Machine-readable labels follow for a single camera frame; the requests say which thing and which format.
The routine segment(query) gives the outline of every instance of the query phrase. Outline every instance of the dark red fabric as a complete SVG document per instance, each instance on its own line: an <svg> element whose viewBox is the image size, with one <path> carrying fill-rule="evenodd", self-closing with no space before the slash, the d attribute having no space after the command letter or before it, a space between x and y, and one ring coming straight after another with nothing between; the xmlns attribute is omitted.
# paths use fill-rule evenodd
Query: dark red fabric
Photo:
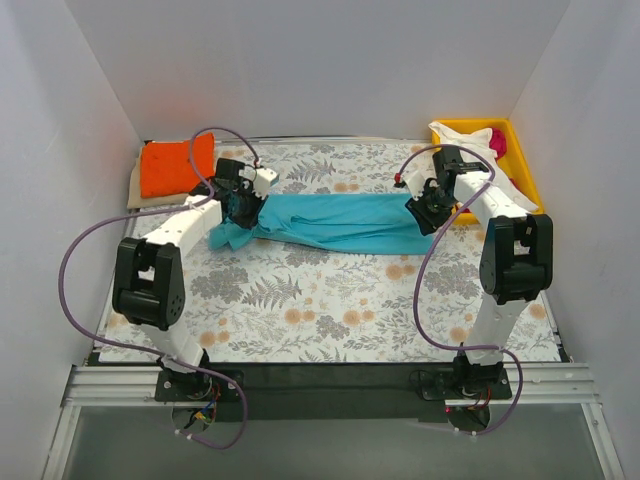
<svg viewBox="0 0 640 480"><path fill-rule="evenodd" d="M501 130L498 130L497 128L492 128L491 130L493 133L491 134L491 140L489 141L489 148L496 151L498 154L496 160L498 160L504 157L504 154L507 153L507 139Z"/></svg>

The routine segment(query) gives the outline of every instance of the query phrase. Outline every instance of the gray wall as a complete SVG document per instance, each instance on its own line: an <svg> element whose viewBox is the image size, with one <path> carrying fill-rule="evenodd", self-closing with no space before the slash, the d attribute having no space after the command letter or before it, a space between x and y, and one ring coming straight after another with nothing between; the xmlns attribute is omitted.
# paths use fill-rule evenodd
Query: gray wall
<svg viewBox="0 0 640 480"><path fill-rule="evenodd" d="M143 138L508 116L568 0L67 0Z"/></svg>
<svg viewBox="0 0 640 480"><path fill-rule="evenodd" d="M549 296L587 361L628 478L640 478L640 5L574 1L512 115L555 220Z"/></svg>
<svg viewBox="0 0 640 480"><path fill-rule="evenodd" d="M0 477L32 480L90 345L58 305L58 264L81 229L124 210L139 140L62 0L0 0L0 32ZM71 266L72 307L92 328L120 232Z"/></svg>

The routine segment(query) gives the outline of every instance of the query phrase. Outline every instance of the yellow bin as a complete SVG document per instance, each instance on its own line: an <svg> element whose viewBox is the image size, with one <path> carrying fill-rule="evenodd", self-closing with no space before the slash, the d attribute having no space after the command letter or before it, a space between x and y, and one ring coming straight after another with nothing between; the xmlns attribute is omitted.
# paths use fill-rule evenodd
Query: yellow bin
<svg viewBox="0 0 640 480"><path fill-rule="evenodd" d="M511 126L511 122L506 118L451 118L444 120L436 120L447 127L453 128L458 133L473 133L483 128L497 128L504 133L507 139L507 153L498 160L498 166L513 181L516 188L524 193L529 200L538 205L538 210L533 213L544 213L542 201L533 177L529 172L529 167L524 159L518 137ZM435 133L431 133L431 142L435 145L440 143L440 137ZM456 225L469 225L478 223L476 217L472 213L461 213L456 218Z"/></svg>

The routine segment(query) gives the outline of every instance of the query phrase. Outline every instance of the cable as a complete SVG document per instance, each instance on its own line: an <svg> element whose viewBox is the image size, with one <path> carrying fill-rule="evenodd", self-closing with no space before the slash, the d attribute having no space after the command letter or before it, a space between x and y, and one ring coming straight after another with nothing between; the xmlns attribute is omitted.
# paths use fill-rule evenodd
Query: cable
<svg viewBox="0 0 640 480"><path fill-rule="evenodd" d="M487 179L487 181L485 182L484 185L482 185L482 187L480 187L480 190L478 190L475 194L473 194L471 196L471 198L469 200L467 200L459 209L457 209L453 215L451 215L447 221L444 223L444 225L442 226L442 228L440 228L438 230L438 232L436 233L436 236L433 240L433 243L431 244L431 246L429 247L429 250L427 250L426 255L424 256L424 260L422 260L422 264L420 265L420 269L418 270L418 278L416 279L416 286L413 290L413 319L415 321L416 324L416 328L418 329L418 332L420 333L420 335L422 335L422 338L424 338L430 345L436 347L436 348L440 348L442 350L448 350L450 352L469 352L472 350L497 350L499 352L505 353L507 354L509 357L511 357L511 359L513 360L513 362L516 365L516 368L518 370L518 389L516 390L516 394L513 397L513 402L511 402L511 405L509 405L509 408L507 409L507 411L505 412L505 414L495 423L495 425L490 426L489 428L482 430L481 432L465 432L468 434L477 434L477 435L484 435L487 433L491 433L493 431L495 431L496 429L500 428L500 426L502 426L504 424L504 422L506 422L509 417L511 416L511 414L513 413L513 411L516 408L516 405L518 404L518 400L520 400L520 396L522 395L522 387L523 387L523 372L522 372L522 365L520 364L520 361L518 360L518 357L515 356L515 354L513 354L511 351L507 350L506 348L500 347L498 345L473 345L473 346L458 346L458 347L454 347L451 345L445 345L443 343L439 343L435 340L433 340L431 337L429 337L429 335L427 334L427 332L424 330L424 328L422 327L422 324L420 323L420 313L418 311L418 298L420 297L420 287L422 286L422 279L424 278L424 273L427 269L427 264L429 263L429 260L431 260L431 257L433 256L433 252L435 251L436 247L438 246L438 244L440 243L440 240L442 240L442 237L444 236L445 232L447 231L447 229L453 224L453 222L456 220L456 218L458 218L458 216L464 212L467 208L469 208L471 206L471 204L473 202L475 202L480 195L482 195L491 185L491 182L493 181L493 179L496 176L496 171L493 168L493 166L487 162L484 158L482 158L481 155L478 155L476 152L474 152L473 150L466 148L466 147L462 147L460 145L451 145L451 144L437 144L437 145L430 145L424 148L421 148L420 150L418 150L417 152L415 152L414 154L412 154L409 158L407 158L407 160L402 164L402 166L400 167L400 170L398 170L398 173L396 174L396 177L398 177L399 175L402 175L402 173L404 172L404 169L407 167L407 165L409 165L409 163L411 163L411 161L416 158L418 155L420 155L421 153L424 152L428 152L429 150L433 150L436 148L442 148L442 147L455 147L458 150L461 150L463 152L467 152L470 155L473 155L474 157L476 157L479 161L481 161L488 169L489 169L489 178Z"/></svg>
<svg viewBox="0 0 640 480"><path fill-rule="evenodd" d="M243 137L242 135L240 135L239 133L235 132L234 130L231 130L229 128L225 128L225 127L206 127L203 128L199 131L197 131L196 133L193 134L193 136L191 137L191 139L189 140L189 161L191 162L191 167L193 168L193 171L195 172L195 174L198 176L198 178L200 179L201 182L203 182L206 186L207 189L209 190L209 195L207 196L207 198L194 203L193 205L184 205L184 206L180 206L180 207L171 207L171 208L166 208L163 210L157 210L157 211L153 211L153 212L137 212L137 213L132 213L132 214L128 214L128 215L120 215L120 216L116 216L116 217L111 217L111 218L107 218L105 220L102 220L98 223L96 223L95 225L92 225L91 227L87 228L84 232L82 232L80 235L78 235L76 237L75 240L73 240L73 242L71 242L71 245L69 245L69 248L67 249L67 251L65 252L64 256L62 257L62 262L60 263L60 269L58 271L58 298L60 300L60 306L62 307L62 311L64 312L65 317L67 317L67 320L69 321L69 323L71 324L71 326L73 328L75 328L78 332L80 332L82 335L84 335L85 337L88 337L94 341L97 342L101 342L104 343L106 345L111 345L113 347L119 347L119 348L129 348L131 350L137 350L139 352L145 352L145 353L150 353L152 355L157 355L159 357L166 357L167 354L161 352L160 350L156 350L154 348L149 348L149 347L143 347L141 345L134 345L131 343L123 343L123 342L117 342L115 340L109 340L108 338L102 337L100 335L96 335L95 333L91 332L90 330L87 330L85 327L83 327L82 325L80 325L80 323L74 318L73 314L71 313L71 310L69 309L69 305L67 303L67 296L65 293L65 274L67 272L67 266L69 264L69 259L71 258L71 255L73 254L74 250L76 249L76 247L80 244L80 242L82 242L82 240L84 240L88 235L90 235L91 233L95 232L96 230L110 225L112 223L115 222L121 222L123 220L129 220L129 219L133 219L133 218L141 218L141 217L149 217L151 215L161 215L161 214L165 214L165 213L178 213L178 212L182 212L182 211L186 211L189 210L190 208L194 208L194 207L199 207L201 205L204 205L205 203L209 202L212 198L213 195L215 194L215 189L213 188L213 186L211 185L211 183L209 183L207 181L207 179L200 173L200 171L198 170L198 167L196 165L194 156L193 156L193 144L195 142L195 139L200 136L201 134L208 132L210 130L222 130L225 132L229 132L233 135L235 135L236 137L238 137L240 140L242 140L242 142L249 147L249 150L251 150L251 152L254 155L254 165L259 165L260 164L260 157L258 157L258 153L255 151L255 149L253 148L253 146L249 143L249 141ZM195 365L190 365L186 362L183 362L182 360L179 360L177 358L171 358L171 360L180 365L181 367L184 368L188 368L190 370L194 370L196 372L200 372L200 373L204 373L205 375L208 375L210 377L215 377L218 378L224 382L230 383L231 385L233 385L236 389L236 391L238 392L238 395L240 396L240 400L242 402L242 424L240 425L240 428L238 430L238 433L236 434L236 436L227 444L225 445L217 445L213 442L210 442L208 440L205 440L203 438L199 438L199 437L195 437L195 436L189 436L189 438L191 438L192 440L201 443L202 445L205 445L207 447L210 448L214 448L216 450L226 450L228 448L231 448L232 446L234 446L238 440L240 440L240 438L242 437L242 434L244 433L246 427L247 427L247 420L249 418L249 406L247 404L247 397L245 396L244 391L242 390L242 388L240 387L240 385L238 385L238 383L236 383L235 380L233 380L230 377L227 377L226 375L223 375L222 373L213 371L213 370L209 370L207 368L202 368L202 367L198 367ZM184 430L180 430L180 433L187 436L190 435L188 432L184 431Z"/></svg>

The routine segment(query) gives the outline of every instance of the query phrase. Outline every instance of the turquoise fabric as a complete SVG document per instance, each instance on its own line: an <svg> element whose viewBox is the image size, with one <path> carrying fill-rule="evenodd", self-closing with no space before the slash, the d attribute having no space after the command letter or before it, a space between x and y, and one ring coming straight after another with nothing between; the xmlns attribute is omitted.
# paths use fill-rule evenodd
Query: turquoise fabric
<svg viewBox="0 0 640 480"><path fill-rule="evenodd" d="M309 245L347 253L426 253L431 237L420 234L405 208L408 194L271 195L252 230L230 221L211 230L209 246L237 250L251 238Z"/></svg>

